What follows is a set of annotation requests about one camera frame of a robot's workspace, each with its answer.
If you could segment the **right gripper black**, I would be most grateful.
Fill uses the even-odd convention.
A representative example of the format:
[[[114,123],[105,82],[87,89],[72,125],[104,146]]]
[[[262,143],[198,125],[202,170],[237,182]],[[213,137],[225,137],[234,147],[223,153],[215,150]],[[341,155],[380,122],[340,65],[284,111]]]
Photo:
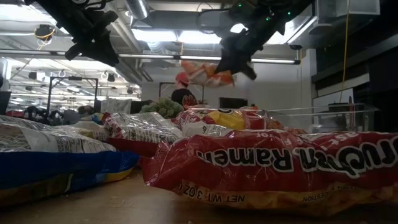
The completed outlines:
[[[247,30],[222,38],[222,56],[215,73],[229,71],[235,74],[242,67],[242,73],[250,80],[255,80],[257,74],[248,62],[279,27],[280,22],[276,19],[262,18],[249,24]]]

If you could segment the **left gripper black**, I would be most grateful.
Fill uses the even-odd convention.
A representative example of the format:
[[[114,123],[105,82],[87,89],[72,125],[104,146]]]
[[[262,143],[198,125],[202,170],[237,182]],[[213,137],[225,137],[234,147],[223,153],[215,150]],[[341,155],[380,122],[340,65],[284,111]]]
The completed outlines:
[[[84,50],[90,50],[90,57],[115,67],[119,57],[110,41],[107,26],[118,15],[105,11],[105,2],[60,2],[58,4],[58,26],[64,28],[73,37],[74,45],[65,52],[67,60],[84,56]]]

